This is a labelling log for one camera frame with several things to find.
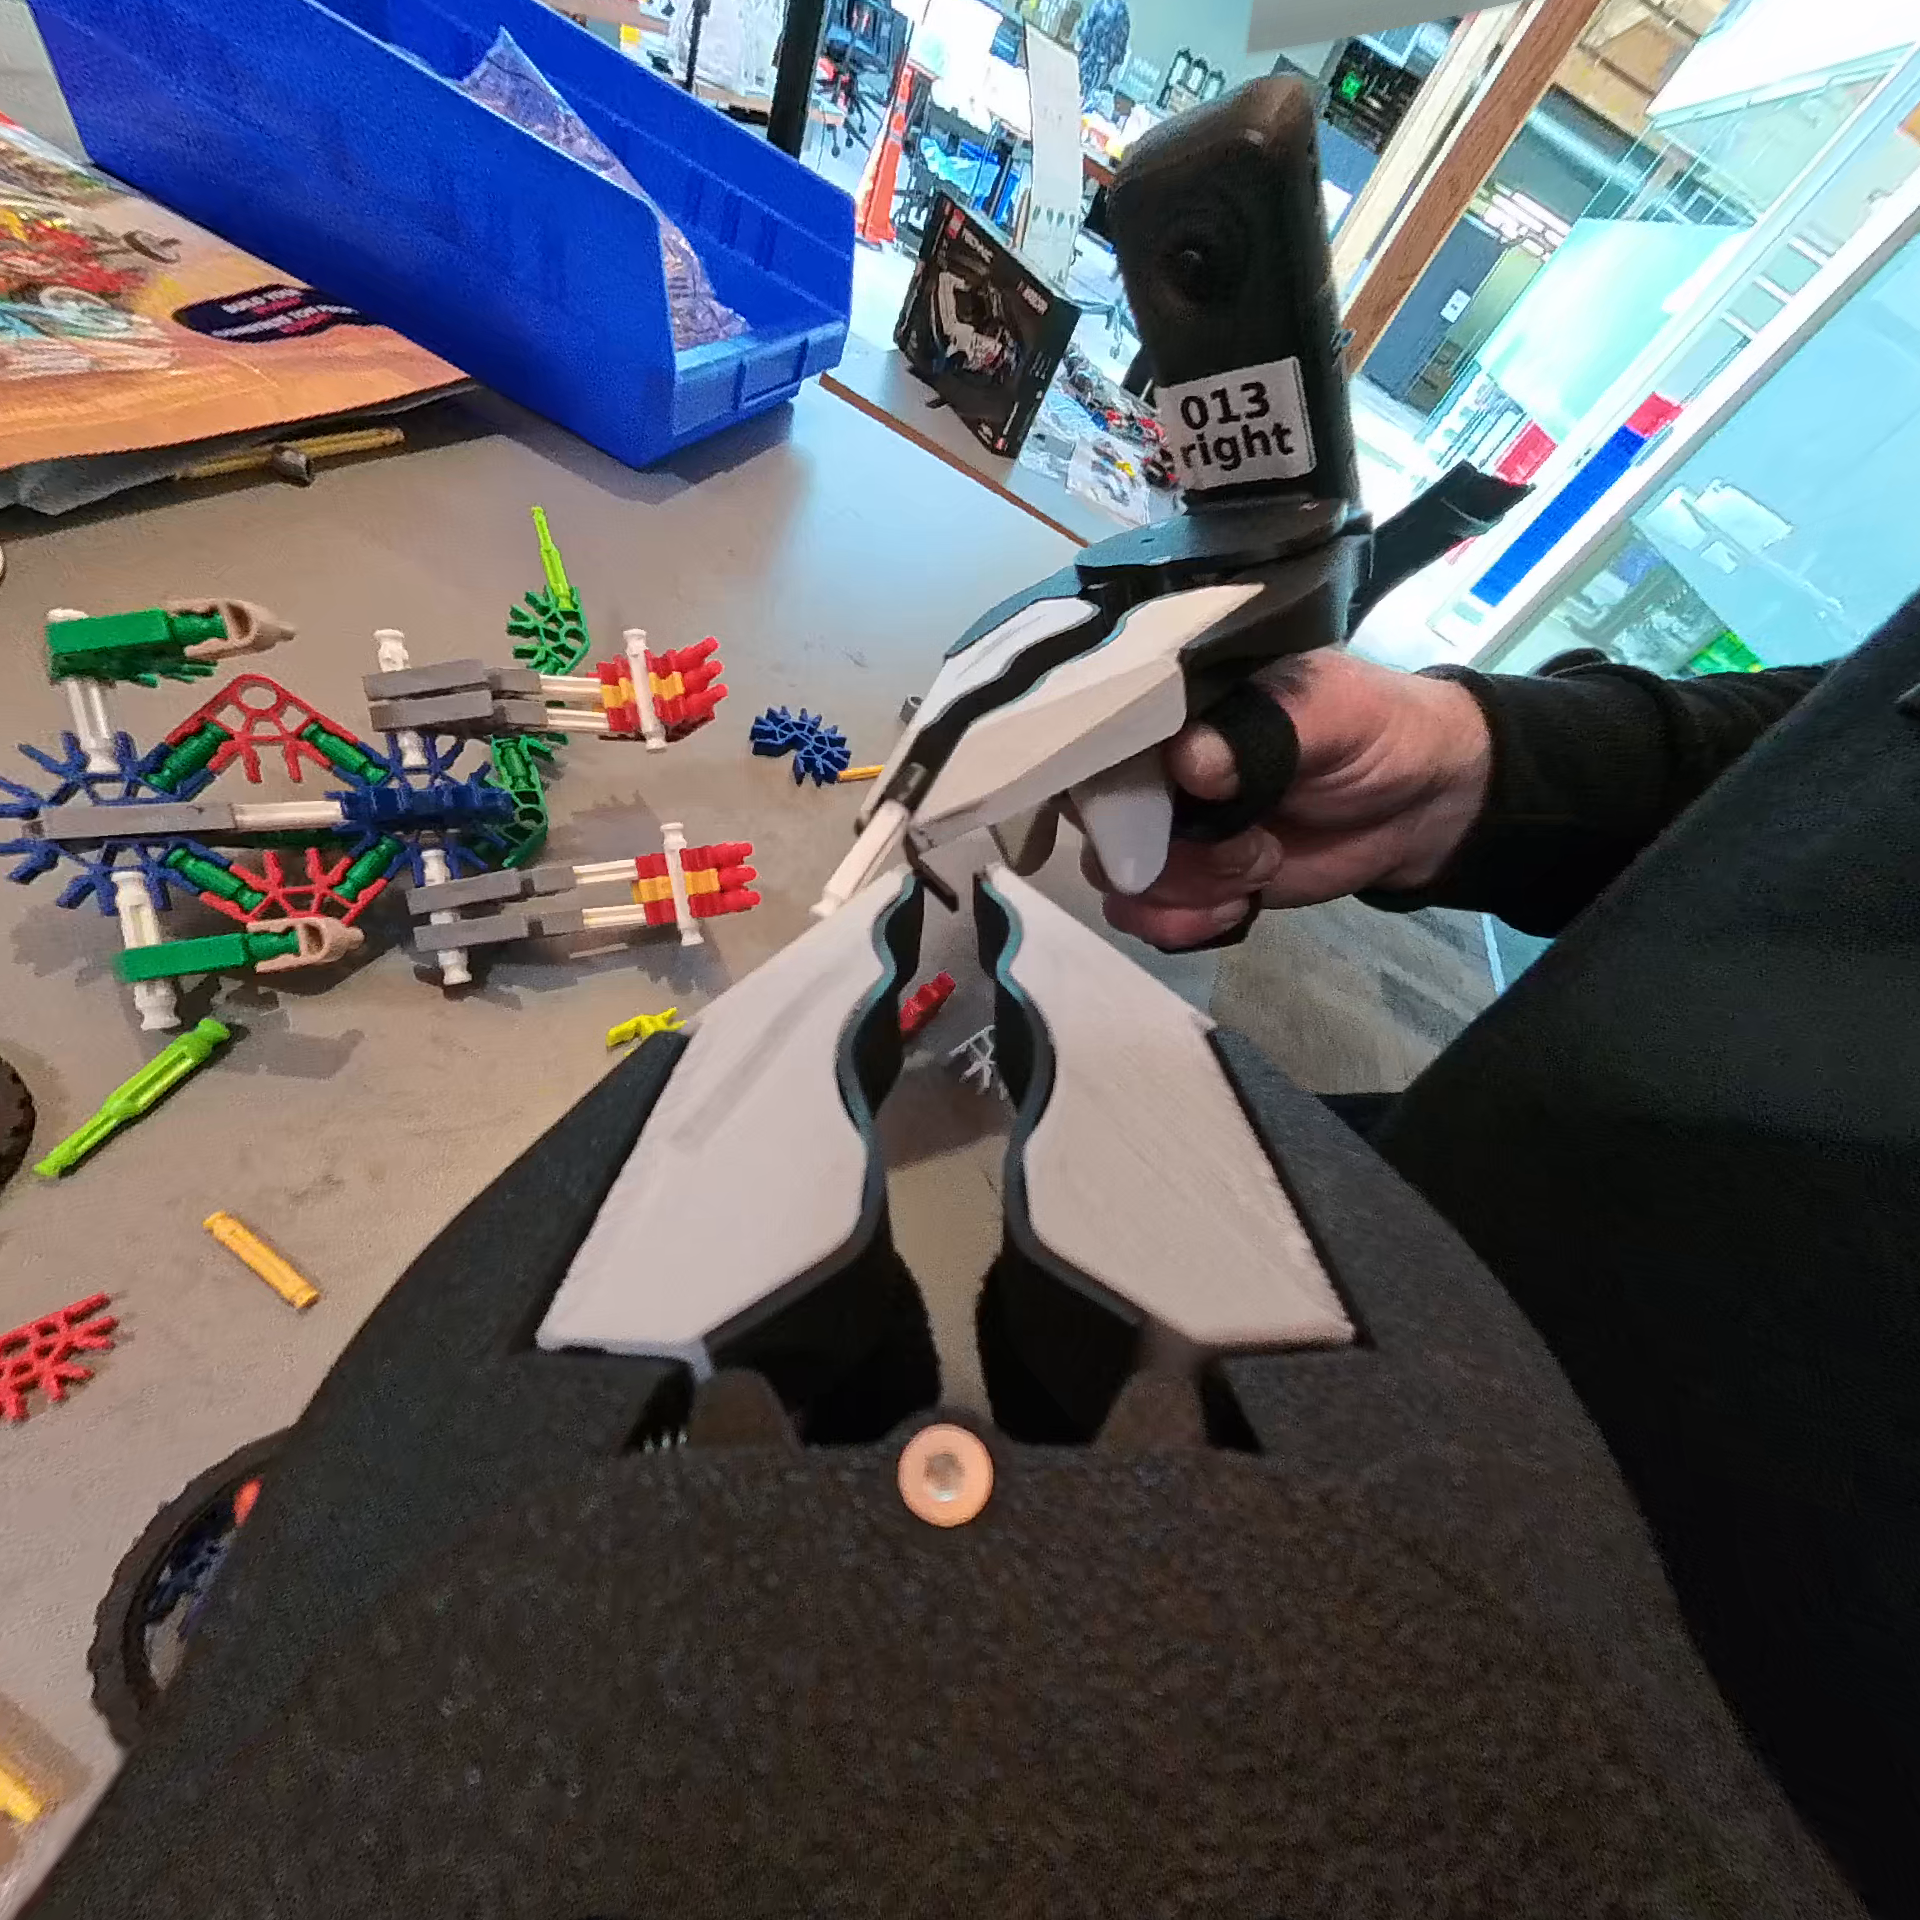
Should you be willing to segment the person's dark clothing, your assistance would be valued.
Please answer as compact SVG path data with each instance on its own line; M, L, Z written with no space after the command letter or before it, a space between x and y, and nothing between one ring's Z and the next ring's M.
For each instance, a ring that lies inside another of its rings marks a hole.
M1381 1119L1533 1320L1870 1913L1912 1913L1912 602Z

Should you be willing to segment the printed instruction booklet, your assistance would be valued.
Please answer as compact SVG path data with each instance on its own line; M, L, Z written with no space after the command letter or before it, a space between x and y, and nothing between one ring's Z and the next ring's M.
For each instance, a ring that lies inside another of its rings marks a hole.
M0 507L71 511L468 369L0 128Z

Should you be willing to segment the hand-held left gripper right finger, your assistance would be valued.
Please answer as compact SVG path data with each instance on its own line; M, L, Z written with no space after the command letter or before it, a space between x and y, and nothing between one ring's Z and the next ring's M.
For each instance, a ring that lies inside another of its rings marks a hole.
M1218 1409L1236 1357L1360 1350L1218 1023L1014 867L986 867L974 915L1008 1087L982 1287L1004 1427L1080 1447L1144 1374Z

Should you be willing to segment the pile of toy parts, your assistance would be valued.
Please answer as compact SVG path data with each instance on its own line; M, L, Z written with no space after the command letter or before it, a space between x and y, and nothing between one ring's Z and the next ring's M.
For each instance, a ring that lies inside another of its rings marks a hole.
M1068 482L1068 499L1150 530L1154 507L1181 499L1166 419L1105 381L1080 350L1061 357L1041 419L1022 436L1022 470Z

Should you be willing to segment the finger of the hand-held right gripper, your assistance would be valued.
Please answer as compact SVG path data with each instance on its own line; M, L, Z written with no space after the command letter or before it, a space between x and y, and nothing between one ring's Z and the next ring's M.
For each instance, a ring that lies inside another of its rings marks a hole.
M942 764L956 753L956 744L1004 712L1008 700L1022 700L1043 665L1090 653L1105 634L1105 605L1080 592L1027 592L1027 602L1004 602L996 613L982 613L933 691L919 700L903 744L884 764L877 799L862 799L862 825L877 825L884 810L919 810L926 783L942 781Z
M933 854L966 832L996 832L1050 790L1075 790L1096 861L1166 861L1175 781L1154 750L1187 729L1181 653L1242 602L1260 602L1260 588L1187 588L1128 605L1090 653L1043 665L956 744L909 810L903 842Z

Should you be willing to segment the lime green plastic rod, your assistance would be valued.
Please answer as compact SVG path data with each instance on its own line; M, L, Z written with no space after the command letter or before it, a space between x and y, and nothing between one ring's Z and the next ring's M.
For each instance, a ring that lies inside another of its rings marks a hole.
M81 1172L115 1135L126 1135L172 1087L183 1087L220 1045L233 1045L233 1023L203 1017L148 1065L134 1065L66 1139L52 1139L29 1172L36 1177Z

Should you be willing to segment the person's right forearm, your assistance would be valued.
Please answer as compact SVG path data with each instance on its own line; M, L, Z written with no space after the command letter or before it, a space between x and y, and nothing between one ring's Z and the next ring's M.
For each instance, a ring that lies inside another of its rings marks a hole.
M1489 915L1548 940L1821 678L1832 657L1690 684L1623 657L1572 678L1432 665L1489 729L1483 816L1422 892L1364 892L1364 901Z

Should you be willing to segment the blue snowflake connector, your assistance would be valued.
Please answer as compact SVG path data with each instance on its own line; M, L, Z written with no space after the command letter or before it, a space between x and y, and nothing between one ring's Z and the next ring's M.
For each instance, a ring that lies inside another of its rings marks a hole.
M829 720L784 712L784 708L749 720L749 753L784 753L795 783L841 783L852 771L844 736Z

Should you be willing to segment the white plastic rod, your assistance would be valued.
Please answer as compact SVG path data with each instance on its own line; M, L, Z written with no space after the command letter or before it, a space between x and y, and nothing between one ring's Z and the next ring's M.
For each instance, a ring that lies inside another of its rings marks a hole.
M877 799L862 816L852 854L829 867L826 894L808 901L808 919L844 915L877 873L892 873L903 861L903 832L909 832L909 810L903 799Z

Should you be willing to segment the black pillar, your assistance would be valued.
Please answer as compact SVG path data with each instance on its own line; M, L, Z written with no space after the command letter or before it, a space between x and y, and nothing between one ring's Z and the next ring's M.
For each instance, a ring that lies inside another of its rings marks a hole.
M781 155L808 141L815 54L829 0L784 0L764 131Z

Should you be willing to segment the wooden pillar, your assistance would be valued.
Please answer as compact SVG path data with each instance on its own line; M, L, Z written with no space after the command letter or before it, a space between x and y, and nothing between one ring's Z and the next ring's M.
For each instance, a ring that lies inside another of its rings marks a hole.
M1585 19L1597 0L1530 0L1483 9L1453 33L1447 60L1416 89L1381 170L1332 227L1350 369L1364 369L1364 357L1542 106Z

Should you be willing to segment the long yellow rod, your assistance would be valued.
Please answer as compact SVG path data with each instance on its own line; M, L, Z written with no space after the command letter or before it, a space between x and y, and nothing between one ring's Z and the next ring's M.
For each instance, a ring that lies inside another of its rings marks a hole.
M273 472L313 489L326 460L370 460L370 451L402 451L407 428L392 419L360 419L360 428L326 428L326 436L282 436L282 446L247 446L247 451L216 451L175 470L172 482L233 482L233 472Z

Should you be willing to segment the blue plastic bin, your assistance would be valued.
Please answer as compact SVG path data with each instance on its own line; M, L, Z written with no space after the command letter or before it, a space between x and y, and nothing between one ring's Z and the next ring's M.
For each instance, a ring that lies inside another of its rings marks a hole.
M662 470L844 357L852 198L555 9L52 0L29 16L115 176L625 470ZM678 350L656 211L460 100L496 33L679 219L749 320L743 341Z

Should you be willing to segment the black box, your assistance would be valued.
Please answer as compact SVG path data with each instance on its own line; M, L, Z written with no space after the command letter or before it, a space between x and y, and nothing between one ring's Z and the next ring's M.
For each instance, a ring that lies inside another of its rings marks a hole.
M982 219L950 189L926 198L926 238L892 341L986 451L1022 451L1075 327L1080 303L996 219Z

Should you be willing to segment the clear bag of parts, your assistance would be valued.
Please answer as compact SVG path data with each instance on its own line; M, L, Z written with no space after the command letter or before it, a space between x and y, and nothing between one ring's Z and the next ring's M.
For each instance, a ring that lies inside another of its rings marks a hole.
M460 100L496 112L505 128L532 131L543 150L585 160L662 219L662 278L666 278L666 327L678 350L719 350L743 341L749 320L709 287L696 245L666 211L628 176L628 160L565 106L565 89L523 60L512 33L488 39L488 54L460 74Z

